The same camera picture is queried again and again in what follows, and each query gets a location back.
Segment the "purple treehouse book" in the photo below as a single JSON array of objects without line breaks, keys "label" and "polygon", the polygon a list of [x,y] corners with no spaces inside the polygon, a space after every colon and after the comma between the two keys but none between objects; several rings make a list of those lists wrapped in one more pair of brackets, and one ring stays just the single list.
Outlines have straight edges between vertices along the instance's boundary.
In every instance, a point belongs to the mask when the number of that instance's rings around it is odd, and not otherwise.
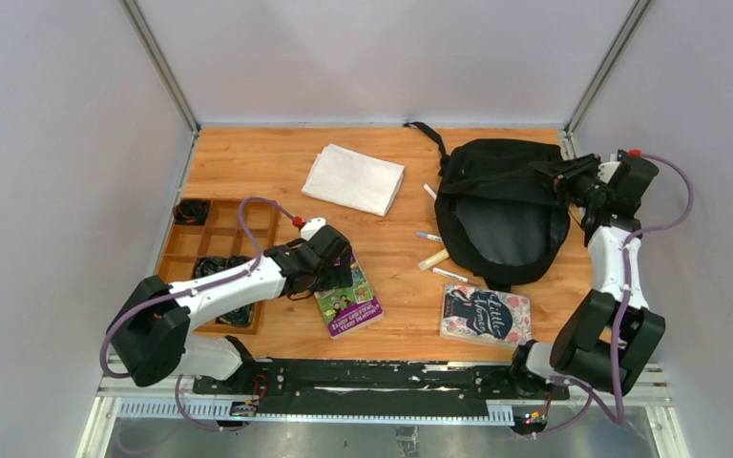
[{"label": "purple treehouse book", "polygon": [[350,260],[350,273],[350,286],[314,293],[331,339],[341,338],[384,318],[384,309],[355,256]]}]

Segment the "black student backpack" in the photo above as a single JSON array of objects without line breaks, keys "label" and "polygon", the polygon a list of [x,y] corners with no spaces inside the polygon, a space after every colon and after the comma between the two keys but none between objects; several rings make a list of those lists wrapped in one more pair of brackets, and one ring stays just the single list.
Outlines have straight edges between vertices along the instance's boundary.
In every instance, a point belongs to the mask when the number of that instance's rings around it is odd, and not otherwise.
[{"label": "black student backpack", "polygon": [[448,152],[429,125],[413,126],[439,150],[434,211],[453,262],[497,291],[540,280],[571,225],[566,203],[535,168],[561,161],[559,146],[479,138]]}]

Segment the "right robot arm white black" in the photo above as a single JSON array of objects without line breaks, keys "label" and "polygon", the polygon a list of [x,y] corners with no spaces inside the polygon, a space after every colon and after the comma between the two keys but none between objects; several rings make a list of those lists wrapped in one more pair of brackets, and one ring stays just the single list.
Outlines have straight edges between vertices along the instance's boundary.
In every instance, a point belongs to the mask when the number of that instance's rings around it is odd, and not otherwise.
[{"label": "right robot arm white black", "polygon": [[609,162],[588,155],[535,169],[559,198],[580,209],[593,279],[553,343],[530,340],[516,348],[508,388],[527,399],[563,376],[625,395],[666,329],[644,297],[638,266],[644,230],[636,212],[659,168],[636,150],[620,150]]}]

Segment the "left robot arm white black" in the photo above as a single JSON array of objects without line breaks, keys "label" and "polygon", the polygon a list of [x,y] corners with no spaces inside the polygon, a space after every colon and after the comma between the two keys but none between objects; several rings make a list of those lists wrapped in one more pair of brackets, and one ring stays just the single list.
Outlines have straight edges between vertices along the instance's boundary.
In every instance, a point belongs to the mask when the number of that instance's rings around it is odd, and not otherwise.
[{"label": "left robot arm white black", "polygon": [[313,294],[348,281],[350,241],[314,219],[299,239],[275,245],[246,263],[196,280],[140,281],[106,330],[101,346],[113,349],[125,367],[119,373],[101,362],[111,378],[129,378],[138,387],[175,375],[207,376],[232,394],[246,392],[254,368],[243,361],[241,345],[229,337],[206,338],[196,329],[248,304],[300,293]]}]

